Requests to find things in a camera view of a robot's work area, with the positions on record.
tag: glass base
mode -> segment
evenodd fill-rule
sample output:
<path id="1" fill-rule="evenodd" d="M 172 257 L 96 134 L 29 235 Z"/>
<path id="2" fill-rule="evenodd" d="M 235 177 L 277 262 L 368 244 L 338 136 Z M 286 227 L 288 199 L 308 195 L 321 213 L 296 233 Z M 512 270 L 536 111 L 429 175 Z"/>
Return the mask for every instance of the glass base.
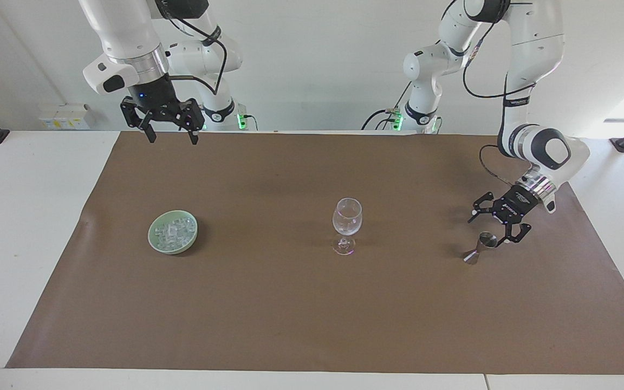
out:
<path id="1" fill-rule="evenodd" d="M 334 239 L 334 252 L 339 255 L 352 255 L 355 251 L 355 240 L 352 237 L 339 235 Z"/>

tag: table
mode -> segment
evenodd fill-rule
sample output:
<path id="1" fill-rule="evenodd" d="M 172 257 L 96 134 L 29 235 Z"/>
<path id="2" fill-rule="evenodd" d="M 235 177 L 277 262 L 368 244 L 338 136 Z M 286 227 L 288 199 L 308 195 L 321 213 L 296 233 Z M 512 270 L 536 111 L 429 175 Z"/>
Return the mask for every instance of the table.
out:
<path id="1" fill-rule="evenodd" d="M 0 368 L 13 351 L 79 218 L 118 133 L 16 132 L 0 146 Z M 624 155 L 607 141 L 589 141 L 591 161 L 572 182 L 592 224 L 624 276 Z M 33 239 L 45 234 L 45 245 Z M 484 377 L 483 375 L 356 375 L 213 373 L 135 370 L 0 370 L 0 384 L 55 388 L 558 388 L 624 386 L 624 377 Z"/>

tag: wine glass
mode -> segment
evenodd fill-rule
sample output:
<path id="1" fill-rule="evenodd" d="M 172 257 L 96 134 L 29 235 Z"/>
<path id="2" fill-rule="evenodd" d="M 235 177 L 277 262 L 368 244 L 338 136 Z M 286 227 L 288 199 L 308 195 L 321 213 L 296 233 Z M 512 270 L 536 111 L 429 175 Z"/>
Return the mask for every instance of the wine glass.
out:
<path id="1" fill-rule="evenodd" d="M 352 235 L 356 234 L 362 225 L 362 206 L 354 198 L 339 200 L 332 218 L 334 228 L 339 233 L 334 239 L 334 251 L 345 256 L 355 251 L 355 240 Z"/>

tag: green bowl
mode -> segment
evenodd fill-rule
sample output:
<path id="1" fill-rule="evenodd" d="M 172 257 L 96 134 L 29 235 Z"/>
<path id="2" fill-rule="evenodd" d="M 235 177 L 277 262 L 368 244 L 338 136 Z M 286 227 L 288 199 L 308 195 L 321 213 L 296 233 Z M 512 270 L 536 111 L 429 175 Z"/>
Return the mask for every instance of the green bowl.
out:
<path id="1" fill-rule="evenodd" d="M 155 228 L 159 227 L 160 225 L 170 224 L 170 222 L 172 222 L 173 220 L 182 219 L 182 218 L 188 218 L 190 220 L 193 220 L 194 224 L 196 225 L 194 235 L 191 237 L 191 239 L 189 239 L 189 242 L 185 246 L 176 250 L 166 251 L 166 250 L 158 249 L 158 235 L 155 234 Z M 198 231 L 199 231 L 199 224 L 197 223 L 196 218 L 194 218 L 194 215 L 183 210 L 170 211 L 156 218 L 153 224 L 151 224 L 151 227 L 148 228 L 148 243 L 151 245 L 153 249 L 156 249 L 158 252 L 161 252 L 161 254 L 178 255 L 184 252 L 185 250 L 189 249 L 194 244 L 194 242 L 196 241 L 196 234 L 198 233 Z"/>

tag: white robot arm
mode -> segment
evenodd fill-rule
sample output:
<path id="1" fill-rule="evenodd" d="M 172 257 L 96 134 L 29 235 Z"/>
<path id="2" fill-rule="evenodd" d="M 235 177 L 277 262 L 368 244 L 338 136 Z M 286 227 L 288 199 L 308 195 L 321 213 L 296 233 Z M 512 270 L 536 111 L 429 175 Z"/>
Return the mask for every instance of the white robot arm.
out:
<path id="1" fill-rule="evenodd" d="M 173 45 L 173 51 L 175 48 L 183 49 L 180 53 L 175 52 L 175 60 L 172 61 L 177 70 L 188 72 L 190 67 L 195 67 L 199 71 L 189 77 L 171 77 L 168 74 L 171 68 L 168 56 L 172 57 L 173 53 L 165 51 L 153 29 L 147 1 L 154 0 L 79 0 L 89 24 L 101 39 L 103 50 L 103 54 L 84 69 L 84 77 L 99 94 L 128 87 L 131 96 L 122 101 L 122 113 L 128 126 L 146 133 L 149 141 L 156 139 L 151 121 L 167 121 L 186 129 L 191 142 L 196 144 L 198 133 L 205 124 L 201 108 L 196 99 L 180 101 L 172 81 L 194 79 L 203 82 L 204 91 L 200 90 L 200 97 L 205 101 L 207 113 L 210 109 L 225 113 L 223 110 L 227 110 L 230 103 L 235 104 L 227 86 L 212 86 L 215 84 L 212 80 L 204 81 L 198 77 L 213 73 L 211 62 L 215 57 L 225 55 L 220 49 L 220 28 L 208 13 L 208 0 L 155 0 L 156 7 L 166 19 L 186 24 L 190 24 L 186 20 L 193 20 L 208 34 L 203 41 Z M 213 43 L 217 43 L 219 48 L 211 47 Z M 228 43 L 234 49 L 231 53 L 229 50 L 230 69 L 234 70 L 240 67 L 241 57 L 235 49 L 236 45 L 232 41 Z M 200 50 L 201 56 L 188 55 L 187 47 Z M 187 65 L 187 60 L 200 62 Z"/>
<path id="2" fill-rule="evenodd" d="M 209 9 L 206 9 L 198 19 L 185 22 L 206 32 L 208 37 L 170 45 L 168 51 L 170 68 L 177 74 L 188 75 L 187 77 L 175 76 L 173 80 L 201 79 L 205 81 L 205 83 L 194 85 L 201 98 L 209 130 L 243 128 L 246 126 L 246 122 L 243 123 L 245 114 L 243 106 L 231 96 L 227 82 L 218 79 L 221 70 L 223 73 L 228 73 L 242 66 L 243 57 L 238 44 L 223 35 Z M 181 28 L 183 31 L 187 29 L 184 25 Z M 223 46 L 215 44 L 216 40 L 222 42 Z"/>
<path id="3" fill-rule="evenodd" d="M 472 222 L 489 214 L 505 225 L 503 242 L 520 242 L 531 226 L 512 228 L 538 204 L 555 212 L 555 192 L 579 172 L 590 156 L 577 138 L 568 138 L 554 128 L 528 121 L 528 104 L 535 84 L 553 72 L 562 61 L 564 33 L 560 0 L 455 0 L 440 23 L 440 42 L 409 54 L 404 71 L 413 81 L 411 98 L 403 108 L 404 128 L 424 132 L 433 120 L 441 98 L 438 77 L 465 68 L 479 45 L 471 45 L 483 23 L 504 20 L 510 25 L 512 62 L 503 97 L 503 122 L 498 148 L 503 155 L 532 164 L 503 197 L 487 193 L 474 203 Z M 492 207 L 481 207 L 493 202 Z"/>

